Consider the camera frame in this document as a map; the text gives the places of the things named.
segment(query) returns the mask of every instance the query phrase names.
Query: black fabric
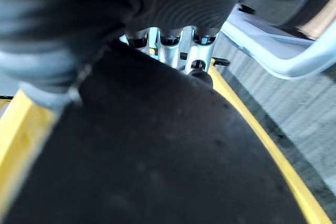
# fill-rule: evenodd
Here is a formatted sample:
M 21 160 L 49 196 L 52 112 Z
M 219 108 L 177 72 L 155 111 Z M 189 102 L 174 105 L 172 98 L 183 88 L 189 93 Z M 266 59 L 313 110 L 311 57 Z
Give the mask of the black fabric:
M 218 30 L 237 1 L 0 0 L 0 50 L 7 53 L 0 68 L 45 91 L 62 92 L 106 41 L 126 30 Z M 55 57 L 61 63 L 46 68 Z
M 305 223 L 260 140 L 197 78 L 115 42 L 80 94 L 5 224 Z

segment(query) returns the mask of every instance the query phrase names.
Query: metal clamp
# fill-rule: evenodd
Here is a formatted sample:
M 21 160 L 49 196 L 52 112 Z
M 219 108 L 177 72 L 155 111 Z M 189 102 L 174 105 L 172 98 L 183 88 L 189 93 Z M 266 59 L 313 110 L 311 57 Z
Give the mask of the metal clamp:
M 194 41 L 194 33 L 195 30 L 193 29 L 191 34 L 188 58 L 185 65 L 186 74 L 189 74 L 194 69 L 193 64 L 197 61 L 201 61 L 203 64 L 203 70 L 205 72 L 208 72 L 212 53 L 215 46 L 215 41 L 218 36 L 216 35 L 215 40 L 210 44 L 204 45 L 204 44 L 198 44 Z

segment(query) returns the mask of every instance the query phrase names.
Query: gray floor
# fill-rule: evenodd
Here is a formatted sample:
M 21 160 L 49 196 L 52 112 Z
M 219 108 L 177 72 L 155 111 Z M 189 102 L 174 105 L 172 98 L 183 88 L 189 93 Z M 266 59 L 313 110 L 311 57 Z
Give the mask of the gray floor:
M 218 70 L 336 221 L 336 200 L 329 193 L 336 194 L 336 65 L 303 80 L 278 79 L 223 34 L 214 56 L 231 61 Z

